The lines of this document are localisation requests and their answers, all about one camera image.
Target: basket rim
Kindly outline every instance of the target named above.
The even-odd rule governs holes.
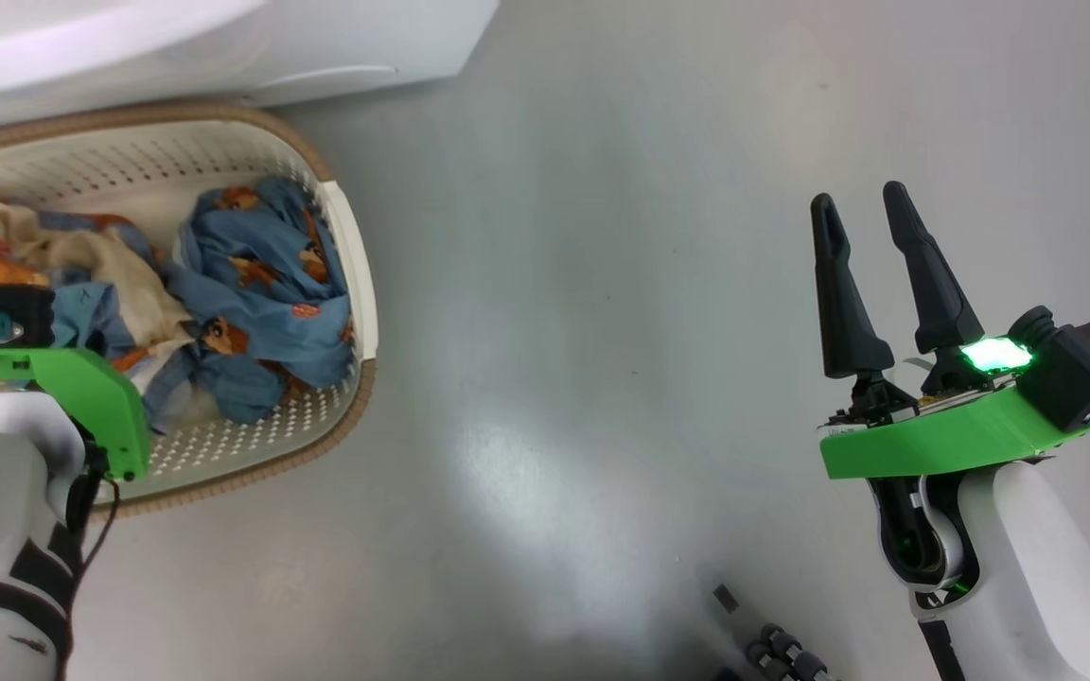
[[[72,134],[95,133],[96,131],[136,125],[156,125],[165,122],[238,122],[238,124],[258,127],[276,135],[281,142],[289,144],[308,163],[319,182],[331,182],[334,174],[326,161],[307,138],[284,121],[266,111],[240,107],[237,104],[225,102],[173,102],[143,104],[134,107],[102,109],[69,113],[64,117],[27,121],[23,124],[3,125],[0,127],[0,149],[16,147],[21,144],[40,142],[56,137],[68,137]]]
[[[0,150],[8,147],[21,146],[21,144],[41,142],[49,138],[68,137],[80,133],[95,133],[96,131],[113,130],[122,127],[134,127],[135,125],[167,124],[168,122],[237,122],[237,124],[251,125],[261,129],[266,133],[271,133],[281,142],[289,144],[291,149],[298,151],[302,159],[311,167],[312,172],[322,183],[332,182],[334,174],[327,167],[326,161],[308,143],[307,138],[298,130],[286,124],[284,121],[265,111],[257,111],[247,107],[240,107],[237,104],[221,102],[173,102],[173,104],[144,104],[133,105],[133,107],[121,107],[116,109],[104,109],[102,111],[88,111],[69,113],[69,115],[56,117],[38,121],[23,122],[23,124],[3,125],[0,127]],[[154,510],[168,509],[182,504],[193,503],[201,499],[216,497],[221,492],[238,490],[249,484],[259,483],[287,470],[294,470],[300,465],[316,460],[322,454],[327,453],[354,429],[360,422],[364,410],[368,409],[368,400],[373,391],[373,382],[376,380],[376,358],[368,358],[361,362],[360,379],[355,384],[355,394],[351,404],[338,423],[330,426],[317,440],[305,445],[303,448],[269,458],[264,462],[243,470],[230,471],[223,475],[204,479],[204,482],[186,484],[183,487],[175,487],[173,490],[156,491],[153,495],[121,499],[118,508],[118,518],[133,516]],[[108,518],[109,508],[107,504],[96,506],[92,512],[90,520],[102,522]]]

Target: perforated basket wall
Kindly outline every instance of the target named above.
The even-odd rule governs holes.
[[[334,234],[355,323],[354,370],[251,426],[226,421],[211,398],[195,397],[183,425],[155,440],[148,475],[122,484],[121,513],[186,503],[294,469],[355,426],[376,378],[376,301],[360,230],[317,153],[261,111],[157,105],[0,129],[0,199],[117,212],[161,248],[172,244],[199,193],[269,174],[308,190]]]

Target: green plastic mount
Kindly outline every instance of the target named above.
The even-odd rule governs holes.
[[[940,475],[1026,460],[1086,431],[1058,430],[1006,388],[892,426],[834,435],[819,448],[832,479]]]
[[[35,380],[107,449],[109,479],[141,478],[150,434],[137,388],[90,350],[0,348],[0,380]]]

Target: clothing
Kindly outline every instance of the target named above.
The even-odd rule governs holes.
[[[56,346],[90,348],[142,393],[150,427],[195,367],[191,317],[165,290],[146,238],[120,216],[0,204],[0,283],[51,285]]]
[[[201,328],[202,385],[223,412],[245,391],[251,413],[259,396],[276,405],[274,385],[328,388],[350,370],[351,305],[324,224],[300,186],[272,177],[201,195],[179,232],[168,290]]]

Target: beige basket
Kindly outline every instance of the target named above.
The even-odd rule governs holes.
[[[269,174],[305,186],[334,234],[355,318],[355,370],[251,426],[226,421],[210,398],[197,397],[186,422],[155,441],[148,475],[121,484],[122,514],[187,503],[295,469],[355,426],[376,376],[376,299],[360,229],[317,153],[261,111],[170,104],[0,129],[0,197],[41,210],[117,212],[164,248],[201,191]]]

